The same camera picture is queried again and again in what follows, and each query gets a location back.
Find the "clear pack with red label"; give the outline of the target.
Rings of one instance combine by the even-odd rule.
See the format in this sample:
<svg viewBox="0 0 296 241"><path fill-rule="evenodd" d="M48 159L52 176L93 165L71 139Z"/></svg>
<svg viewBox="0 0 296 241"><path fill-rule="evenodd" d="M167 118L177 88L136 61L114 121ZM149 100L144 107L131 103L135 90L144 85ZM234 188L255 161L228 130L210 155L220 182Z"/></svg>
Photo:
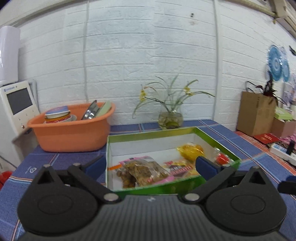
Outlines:
<svg viewBox="0 0 296 241"><path fill-rule="evenodd" d="M215 148L215 155L214 161L217 165L228 166L234 163L228 155L221 152L218 148Z"/></svg>

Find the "clear bag of yellow crisps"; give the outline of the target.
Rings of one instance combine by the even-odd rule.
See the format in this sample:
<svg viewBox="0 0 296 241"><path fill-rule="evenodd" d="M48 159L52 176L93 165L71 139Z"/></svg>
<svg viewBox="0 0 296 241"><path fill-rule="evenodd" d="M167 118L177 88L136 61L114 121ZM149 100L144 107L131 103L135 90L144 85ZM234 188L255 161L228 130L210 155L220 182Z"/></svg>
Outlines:
<svg viewBox="0 0 296 241"><path fill-rule="evenodd" d="M180 155L191 163L195 162L199 156L205 157L203 148L194 143L187 143L177 147Z"/></svg>

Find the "clear pack of crackers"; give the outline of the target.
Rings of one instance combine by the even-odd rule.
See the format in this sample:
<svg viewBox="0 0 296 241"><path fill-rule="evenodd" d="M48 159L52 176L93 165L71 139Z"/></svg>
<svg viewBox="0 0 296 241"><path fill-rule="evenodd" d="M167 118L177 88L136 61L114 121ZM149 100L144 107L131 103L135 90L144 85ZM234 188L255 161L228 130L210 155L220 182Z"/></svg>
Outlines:
<svg viewBox="0 0 296 241"><path fill-rule="evenodd" d="M189 178L199 176L196 168L187 160L164 162L162 167L166 169L175 178Z"/></svg>

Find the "pink edged snack packet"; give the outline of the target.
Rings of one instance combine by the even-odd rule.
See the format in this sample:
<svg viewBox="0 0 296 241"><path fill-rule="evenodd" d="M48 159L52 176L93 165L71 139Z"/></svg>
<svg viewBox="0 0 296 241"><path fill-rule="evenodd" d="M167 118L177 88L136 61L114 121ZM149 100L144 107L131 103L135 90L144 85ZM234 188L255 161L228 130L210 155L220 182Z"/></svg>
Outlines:
<svg viewBox="0 0 296 241"><path fill-rule="evenodd" d="M175 180L174 176L149 156L130 158L120 164L136 178L136 187L170 183Z"/></svg>

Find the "clear bag of brown balls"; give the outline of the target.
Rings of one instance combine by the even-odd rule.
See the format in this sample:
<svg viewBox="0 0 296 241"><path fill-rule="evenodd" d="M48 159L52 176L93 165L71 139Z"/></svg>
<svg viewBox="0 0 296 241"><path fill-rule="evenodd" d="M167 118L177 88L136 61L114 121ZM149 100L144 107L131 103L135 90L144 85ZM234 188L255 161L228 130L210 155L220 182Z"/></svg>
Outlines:
<svg viewBox="0 0 296 241"><path fill-rule="evenodd" d="M136 178L122 164L108 168L108 173L112 175L114 189L135 188L137 185Z"/></svg>

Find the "orange plastic basin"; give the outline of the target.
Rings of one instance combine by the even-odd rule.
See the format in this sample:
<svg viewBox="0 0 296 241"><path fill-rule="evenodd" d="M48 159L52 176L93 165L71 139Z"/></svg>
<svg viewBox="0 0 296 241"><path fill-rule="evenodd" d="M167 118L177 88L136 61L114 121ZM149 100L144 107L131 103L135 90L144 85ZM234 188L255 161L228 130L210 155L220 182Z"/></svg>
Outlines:
<svg viewBox="0 0 296 241"><path fill-rule="evenodd" d="M90 104L68 106L70 113L77 117L74 121L45 123L45 113L28 121L39 145L47 152L89 152L102 148L110 134L109 119L115 112L115 104L110 110L92 120L82 120Z"/></svg>

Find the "red booklet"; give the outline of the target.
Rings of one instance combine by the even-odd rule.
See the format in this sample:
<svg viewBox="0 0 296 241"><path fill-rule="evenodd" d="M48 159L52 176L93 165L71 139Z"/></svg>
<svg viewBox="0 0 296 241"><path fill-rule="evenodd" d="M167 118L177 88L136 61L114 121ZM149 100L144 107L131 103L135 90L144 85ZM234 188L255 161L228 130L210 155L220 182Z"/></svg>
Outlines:
<svg viewBox="0 0 296 241"><path fill-rule="evenodd" d="M280 139L271 133L263 133L260 135L253 136L257 141L262 144L268 145L278 142Z"/></svg>

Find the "green cardboard box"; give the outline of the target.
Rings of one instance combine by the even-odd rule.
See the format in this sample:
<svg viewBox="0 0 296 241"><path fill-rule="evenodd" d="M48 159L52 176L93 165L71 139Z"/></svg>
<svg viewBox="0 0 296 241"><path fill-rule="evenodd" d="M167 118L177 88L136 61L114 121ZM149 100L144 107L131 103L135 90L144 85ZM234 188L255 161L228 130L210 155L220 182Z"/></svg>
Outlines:
<svg viewBox="0 0 296 241"><path fill-rule="evenodd" d="M183 144L198 144L204 150L205 157L212 161L219 149L233 162L232 166L238 168L240 158L227 149L221 142L216 141L200 128L180 128L174 130L154 131L146 133L132 133L109 136L106 146L106 186L119 196L125 195L184 195L194 188L205 183L205 175L176 178L172 182L160 183L146 187L123 188L121 178L115 173L121 161L130 158L150 157L163 166L165 163L176 162L181 159L177 148Z"/></svg>

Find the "steel bowl in basin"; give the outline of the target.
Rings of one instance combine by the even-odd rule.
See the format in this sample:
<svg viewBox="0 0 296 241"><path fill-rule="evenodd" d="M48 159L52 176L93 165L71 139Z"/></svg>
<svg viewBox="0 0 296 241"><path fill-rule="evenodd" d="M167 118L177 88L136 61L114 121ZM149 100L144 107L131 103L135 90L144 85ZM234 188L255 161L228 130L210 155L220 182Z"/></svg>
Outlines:
<svg viewBox="0 0 296 241"><path fill-rule="evenodd" d="M99 107L97 105L97 100L94 100L86 112L83 114L81 120L91 120L96 117L97 113L99 111Z"/></svg>

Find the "orchid plant in glass vase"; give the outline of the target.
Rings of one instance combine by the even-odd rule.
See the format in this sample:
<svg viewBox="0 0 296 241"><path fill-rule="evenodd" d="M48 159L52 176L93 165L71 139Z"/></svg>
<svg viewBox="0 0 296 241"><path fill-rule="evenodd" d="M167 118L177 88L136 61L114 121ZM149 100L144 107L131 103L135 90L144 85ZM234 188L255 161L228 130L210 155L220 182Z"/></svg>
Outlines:
<svg viewBox="0 0 296 241"><path fill-rule="evenodd" d="M132 118L135 118L138 109L143 106L158 104L159 127L163 130L180 128L184 122L182 106L189 98L196 95L215 97L215 95L206 91L192 90L191 86L198 82L197 79L188 81L181 87L175 86L177 80L178 75L168 81L157 76L155 81L142 85L139 92L139 101L133 110Z"/></svg>

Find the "brown paper bag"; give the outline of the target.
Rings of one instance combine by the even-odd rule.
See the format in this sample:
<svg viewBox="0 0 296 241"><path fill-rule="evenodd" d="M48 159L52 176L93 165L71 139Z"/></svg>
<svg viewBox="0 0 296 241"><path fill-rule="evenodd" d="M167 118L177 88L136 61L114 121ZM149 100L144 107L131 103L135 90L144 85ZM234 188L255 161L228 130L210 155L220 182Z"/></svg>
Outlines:
<svg viewBox="0 0 296 241"><path fill-rule="evenodd" d="M236 130L249 136L270 133L276 100L259 93L242 92Z"/></svg>

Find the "blue patterned tablecloth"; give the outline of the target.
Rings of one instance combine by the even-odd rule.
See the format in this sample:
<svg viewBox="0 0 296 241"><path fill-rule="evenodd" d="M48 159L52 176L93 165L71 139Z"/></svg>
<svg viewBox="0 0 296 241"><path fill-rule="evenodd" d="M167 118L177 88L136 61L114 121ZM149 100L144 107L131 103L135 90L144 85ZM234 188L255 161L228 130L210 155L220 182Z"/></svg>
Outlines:
<svg viewBox="0 0 296 241"><path fill-rule="evenodd" d="M213 120L187 120L183 126L196 126L224 145L241 159L240 170L260 166L274 185L295 175L295 167L270 153L265 145L242 132L233 132ZM50 153L36 147L1 189L1 238L17 240L23 234L16 213L18 202L44 164L49 164L56 170L64 170L74 162L85 164L103 154L105 148L86 153Z"/></svg>

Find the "dark red leafed plant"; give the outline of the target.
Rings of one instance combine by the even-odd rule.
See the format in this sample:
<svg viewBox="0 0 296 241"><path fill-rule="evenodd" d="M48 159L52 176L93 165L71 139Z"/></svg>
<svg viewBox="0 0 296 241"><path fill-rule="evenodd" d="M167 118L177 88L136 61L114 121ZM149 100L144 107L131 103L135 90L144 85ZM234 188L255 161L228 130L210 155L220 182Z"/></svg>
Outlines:
<svg viewBox="0 0 296 241"><path fill-rule="evenodd" d="M273 88L273 75L271 73L270 70L267 70L266 72L269 76L269 80L266 82L265 86L263 87L262 85L255 85L254 83L252 83L251 81L246 81L245 82L245 90L247 92L253 92L254 93L254 90L251 89L250 87L248 87L248 84L251 84L253 85L256 89L259 89L261 90L261 94L263 96L267 96L267 97L271 97L275 100L276 102L276 105L278 105L278 103L282 103L284 105L287 105L287 103L281 98L281 97L278 97L275 93L276 93L276 90Z"/></svg>

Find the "white machine with screen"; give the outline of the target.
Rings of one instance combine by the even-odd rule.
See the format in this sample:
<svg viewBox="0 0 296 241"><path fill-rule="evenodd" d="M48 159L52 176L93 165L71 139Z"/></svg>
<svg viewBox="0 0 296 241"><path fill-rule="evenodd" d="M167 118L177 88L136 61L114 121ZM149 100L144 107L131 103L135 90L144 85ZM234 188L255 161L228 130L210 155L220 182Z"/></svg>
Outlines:
<svg viewBox="0 0 296 241"><path fill-rule="evenodd" d="M1 87L1 170L15 170L38 145L29 120L40 114L34 80Z"/></svg>

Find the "blue paper fan decoration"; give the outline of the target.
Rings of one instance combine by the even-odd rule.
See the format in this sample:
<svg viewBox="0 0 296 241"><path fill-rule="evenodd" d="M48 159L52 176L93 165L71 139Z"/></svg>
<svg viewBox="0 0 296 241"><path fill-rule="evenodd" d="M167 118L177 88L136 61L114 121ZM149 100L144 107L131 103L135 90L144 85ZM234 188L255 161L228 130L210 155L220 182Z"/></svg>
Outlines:
<svg viewBox="0 0 296 241"><path fill-rule="evenodd" d="M290 64L284 47L271 45L267 51L267 71L274 81L287 83L290 80Z"/></svg>

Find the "white water purifier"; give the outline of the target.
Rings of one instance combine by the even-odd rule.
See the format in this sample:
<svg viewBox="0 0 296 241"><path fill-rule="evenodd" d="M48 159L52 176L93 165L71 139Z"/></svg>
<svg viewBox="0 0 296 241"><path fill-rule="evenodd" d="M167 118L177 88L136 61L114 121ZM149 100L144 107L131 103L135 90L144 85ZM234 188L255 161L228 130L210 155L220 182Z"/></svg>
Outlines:
<svg viewBox="0 0 296 241"><path fill-rule="evenodd" d="M0 81L1 86L18 81L18 59L20 48L20 29L12 26L1 28Z"/></svg>

